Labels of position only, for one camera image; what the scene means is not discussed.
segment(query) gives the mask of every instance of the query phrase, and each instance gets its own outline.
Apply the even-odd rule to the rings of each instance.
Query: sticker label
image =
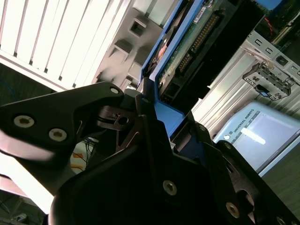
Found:
[[[206,7],[202,7],[202,9],[200,10],[200,12],[198,13],[198,15],[196,16],[196,18],[194,19],[194,23],[198,23],[198,21],[200,20],[201,16],[205,12],[205,10],[206,10]]]

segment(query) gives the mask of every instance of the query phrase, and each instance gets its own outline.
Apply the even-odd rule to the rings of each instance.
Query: blue cable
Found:
[[[10,88],[10,86],[6,82],[1,81],[1,80],[0,80],[0,83],[2,83],[9,90],[9,92],[10,92],[11,96],[13,97],[14,101],[16,101],[17,99],[15,97],[15,94],[14,94],[13,90]]]

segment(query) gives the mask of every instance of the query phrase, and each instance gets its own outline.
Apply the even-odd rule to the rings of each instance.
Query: cable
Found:
[[[71,168],[74,168],[74,169],[80,169],[81,171],[84,171],[82,168],[77,167],[77,166],[72,166]]]
[[[86,138],[84,140],[85,143],[85,150],[86,150],[86,161],[89,161],[89,155],[92,154],[92,151],[95,148],[95,145],[97,144],[97,142],[93,141],[92,139]]]
[[[73,152],[73,154],[77,155],[77,156],[78,156],[79,158],[81,158],[85,163],[87,163],[87,161],[86,161],[83,157],[81,157],[80,155],[78,155],[77,153]]]
[[[0,80],[0,83],[2,83],[9,90],[9,92],[10,92],[11,96],[13,97],[14,101],[16,101],[17,99],[15,97],[15,94],[14,94],[13,90],[10,88],[10,86],[6,82],[1,81],[1,80]]]
[[[270,20],[268,20],[266,17],[264,18],[264,20],[268,23],[269,29],[270,29],[270,35],[273,36],[273,26],[270,23]]]

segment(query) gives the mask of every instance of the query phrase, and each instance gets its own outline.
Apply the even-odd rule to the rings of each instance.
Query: green circuit board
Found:
[[[221,2],[221,0],[214,1],[212,5],[205,5],[200,9],[180,44],[167,62],[159,79],[159,87],[164,84],[166,78],[174,73],[178,67],[182,70],[188,64],[191,59],[191,56],[188,54],[189,49],[193,47],[198,48],[201,45],[205,38],[205,34],[208,34],[209,28],[211,28],[213,23],[218,19],[218,16],[214,14],[214,11]]]

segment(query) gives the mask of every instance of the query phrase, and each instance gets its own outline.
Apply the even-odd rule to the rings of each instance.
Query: blue plastic frame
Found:
[[[268,10],[275,9],[282,1],[287,2],[286,0],[256,0],[257,3],[261,4]]]
[[[152,56],[156,53],[156,50],[163,38],[163,36],[166,34],[166,31],[171,26],[171,22],[173,18],[175,17],[176,12],[178,11],[180,5],[182,4],[183,0],[180,0],[177,6],[175,7],[175,10],[173,11],[170,20],[168,21],[167,25],[165,26],[163,32],[161,33],[159,39],[157,40],[156,44],[154,45],[150,55],[146,59],[141,73],[140,73],[140,81],[143,79],[143,71],[145,67],[150,63],[150,60]],[[193,22],[194,18],[196,17],[197,13],[199,12],[204,0],[195,0],[192,7],[190,8],[189,12],[187,13],[185,19],[183,20],[181,26],[178,28],[173,40],[169,44],[166,52],[164,53],[162,59],[154,69],[153,73],[150,76],[150,79],[155,82],[155,103],[154,107],[156,110],[157,118],[160,121],[163,121],[165,124],[165,128],[167,130],[168,136],[171,136],[172,133],[176,130],[176,128],[181,124],[181,122],[184,120],[185,115],[172,108],[171,106],[163,103],[159,100],[158,95],[158,79],[159,75],[163,71],[165,65],[167,64],[169,58],[175,51],[176,47],[180,43],[181,39],[183,38],[184,34],[186,33],[187,29],[189,28],[190,24]]]

